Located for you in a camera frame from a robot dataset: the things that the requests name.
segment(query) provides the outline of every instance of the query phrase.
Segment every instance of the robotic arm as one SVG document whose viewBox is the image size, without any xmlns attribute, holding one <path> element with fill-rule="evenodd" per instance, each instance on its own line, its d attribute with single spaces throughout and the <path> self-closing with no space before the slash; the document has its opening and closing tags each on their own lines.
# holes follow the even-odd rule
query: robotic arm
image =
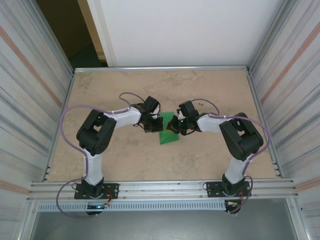
<svg viewBox="0 0 320 240">
<path fill-rule="evenodd" d="M 163 118 L 158 117 L 159 102 L 149 96 L 144 103 L 132 104 L 128 111 L 112 114 L 92 110 L 76 134 L 79 145 L 87 155 L 84 157 L 87 176 L 81 181 L 84 195 L 99 198 L 103 192 L 103 153 L 107 149 L 115 129 L 125 125 L 140 126 L 145 133 L 163 130 Z"/>
<path fill-rule="evenodd" d="M 173 116 L 166 128 L 175 134 L 185 136 L 195 131 L 222 133 L 232 155 L 229 167 L 222 176 L 222 191 L 226 196 L 235 196 L 245 182 L 244 173 L 249 158 L 264 144 L 260 133 L 248 120 L 212 118 L 208 113 L 199 114 L 191 101 L 180 104 L 177 113 L 178 116 Z M 247 117 L 244 113 L 236 116 Z"/>
</svg>

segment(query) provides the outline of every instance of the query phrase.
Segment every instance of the particle board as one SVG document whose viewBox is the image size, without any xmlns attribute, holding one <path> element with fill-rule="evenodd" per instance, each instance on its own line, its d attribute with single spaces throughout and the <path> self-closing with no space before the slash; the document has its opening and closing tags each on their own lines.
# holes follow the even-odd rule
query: particle board
<svg viewBox="0 0 320 240">
<path fill-rule="evenodd" d="M 133 92 L 143 98 L 152 96 L 161 103 L 162 112 L 176 111 L 186 100 L 205 98 L 218 106 L 221 115 L 244 112 L 259 120 L 243 70 L 81 72 L 75 75 L 67 105 L 119 110 L 126 107 L 126 103 L 118 99 L 122 92 Z M 131 103 L 140 102 L 132 95 L 124 97 Z M 194 105 L 199 113 L 214 110 L 206 102 L 195 101 Z M 76 133 L 89 112 L 89 109 L 77 108 L 65 117 L 65 135 L 77 146 Z M 132 125 L 116 129 L 103 156 L 104 180 L 173 181 L 222 177 L 231 155 L 221 134 L 195 132 L 179 137 L 179 141 L 160 145 L 159 133 L 144 133 Z M 83 173 L 82 154 L 59 136 L 48 181 L 69 181 Z M 275 178 L 269 152 L 257 156 L 246 173 L 253 178 Z"/>
</svg>

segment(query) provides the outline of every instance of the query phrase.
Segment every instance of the green block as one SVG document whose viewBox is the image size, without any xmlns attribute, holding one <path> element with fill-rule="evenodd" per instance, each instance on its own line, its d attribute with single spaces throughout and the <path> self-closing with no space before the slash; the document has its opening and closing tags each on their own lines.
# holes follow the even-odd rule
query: green block
<svg viewBox="0 0 320 240">
<path fill-rule="evenodd" d="M 175 115 L 173 111 L 162 112 L 159 117 L 163 118 L 163 131 L 159 132 L 160 144 L 168 144 L 179 140 L 179 135 L 174 134 L 167 130 L 168 123 L 172 120 L 172 117 Z"/>
</svg>

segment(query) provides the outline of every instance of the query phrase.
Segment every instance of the corrugated metal wall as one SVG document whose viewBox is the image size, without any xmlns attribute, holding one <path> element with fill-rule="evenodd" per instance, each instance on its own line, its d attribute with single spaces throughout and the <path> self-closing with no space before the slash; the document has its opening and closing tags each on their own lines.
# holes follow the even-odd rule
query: corrugated metal wall
<svg viewBox="0 0 320 240">
<path fill-rule="evenodd" d="M 285 177 L 320 238 L 320 1 L 295 1 L 252 71 Z"/>
<path fill-rule="evenodd" d="M 11 239 L 42 180 L 71 66 L 31 0 L 0 1 L 0 239 Z"/>
</svg>

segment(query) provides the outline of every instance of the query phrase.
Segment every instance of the ventilation slot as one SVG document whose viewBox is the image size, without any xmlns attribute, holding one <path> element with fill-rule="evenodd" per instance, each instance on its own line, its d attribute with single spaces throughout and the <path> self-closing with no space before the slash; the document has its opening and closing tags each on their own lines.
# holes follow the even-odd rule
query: ventilation slot
<svg viewBox="0 0 320 240">
<path fill-rule="evenodd" d="M 88 209 L 88 202 L 62 202 L 66 212 L 117 212 L 117 211 L 174 211 L 174 210 L 226 210 L 224 200 L 185 200 L 185 201 L 111 201 L 105 209 Z M 58 212 L 55 202 L 42 202 L 38 212 Z"/>
</svg>

